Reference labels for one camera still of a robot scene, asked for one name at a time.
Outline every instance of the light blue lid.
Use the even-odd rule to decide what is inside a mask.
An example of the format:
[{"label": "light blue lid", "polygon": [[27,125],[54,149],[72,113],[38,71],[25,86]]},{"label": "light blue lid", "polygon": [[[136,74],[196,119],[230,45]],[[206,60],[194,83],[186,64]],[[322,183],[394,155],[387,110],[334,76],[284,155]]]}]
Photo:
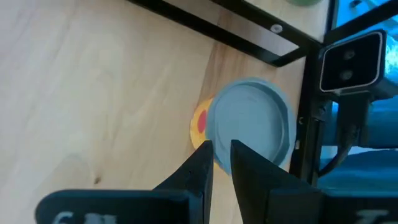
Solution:
[{"label": "light blue lid", "polygon": [[238,80],[223,88],[210,105],[206,137],[215,159],[231,173],[231,140],[237,139],[279,167],[290,161],[296,125],[282,91],[259,78]]}]

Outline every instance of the black metal frame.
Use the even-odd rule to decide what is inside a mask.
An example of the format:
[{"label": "black metal frame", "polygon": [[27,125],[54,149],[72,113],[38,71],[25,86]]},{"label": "black metal frame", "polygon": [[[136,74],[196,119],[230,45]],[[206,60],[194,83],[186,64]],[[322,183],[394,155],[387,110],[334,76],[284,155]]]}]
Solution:
[{"label": "black metal frame", "polygon": [[300,106],[298,109],[298,149],[294,151],[292,156],[290,173],[312,185],[317,184],[317,170],[319,167],[320,151],[322,148],[323,130],[326,119],[325,115],[327,114],[327,108],[331,108],[331,102],[319,96],[317,92],[318,79],[320,76],[320,69],[318,67],[320,64],[318,61],[319,54],[327,45],[349,37],[398,14],[398,0],[390,0],[372,11],[347,22],[336,29],[332,29],[336,22],[338,0],[330,0],[326,22],[326,34],[324,38],[325,41],[324,43],[320,43],[302,31],[244,0],[212,0],[220,6],[227,8],[228,10],[265,29],[270,30],[271,26],[274,24],[281,25],[283,27],[283,31],[277,35],[295,43],[298,45],[298,49],[283,56],[278,56],[269,50],[263,49],[256,44],[194,16],[193,14],[185,12],[184,10],[163,0],[129,1],[275,67],[284,66],[298,58],[307,56],[302,82],[302,92],[300,95]]}]

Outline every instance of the black cable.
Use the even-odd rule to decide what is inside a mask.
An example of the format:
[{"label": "black cable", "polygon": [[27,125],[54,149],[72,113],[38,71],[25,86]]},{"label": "black cable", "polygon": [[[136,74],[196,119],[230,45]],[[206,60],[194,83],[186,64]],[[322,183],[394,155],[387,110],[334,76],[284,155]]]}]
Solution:
[{"label": "black cable", "polygon": [[355,125],[351,124],[341,127],[339,131],[337,154],[323,169],[318,171],[318,177],[330,173],[346,159],[357,137],[358,128]]}]

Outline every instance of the green object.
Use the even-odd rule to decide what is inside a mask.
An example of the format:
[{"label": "green object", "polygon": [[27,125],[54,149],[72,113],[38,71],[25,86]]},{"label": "green object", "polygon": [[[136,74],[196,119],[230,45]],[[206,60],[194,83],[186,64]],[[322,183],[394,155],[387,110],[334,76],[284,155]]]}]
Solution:
[{"label": "green object", "polygon": [[286,0],[286,1],[295,4],[296,6],[312,6],[322,0]]}]

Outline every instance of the wooden table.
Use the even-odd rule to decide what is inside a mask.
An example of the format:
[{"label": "wooden table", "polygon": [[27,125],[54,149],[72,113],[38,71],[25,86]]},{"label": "wooden table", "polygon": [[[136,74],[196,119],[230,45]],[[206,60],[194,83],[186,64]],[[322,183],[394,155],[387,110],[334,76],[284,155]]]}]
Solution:
[{"label": "wooden table", "polygon": [[[297,112],[303,63],[276,69],[124,0],[0,0],[0,223],[33,223],[60,189],[155,187],[193,152],[198,102],[261,77]],[[211,223],[241,223],[214,172]]]}]

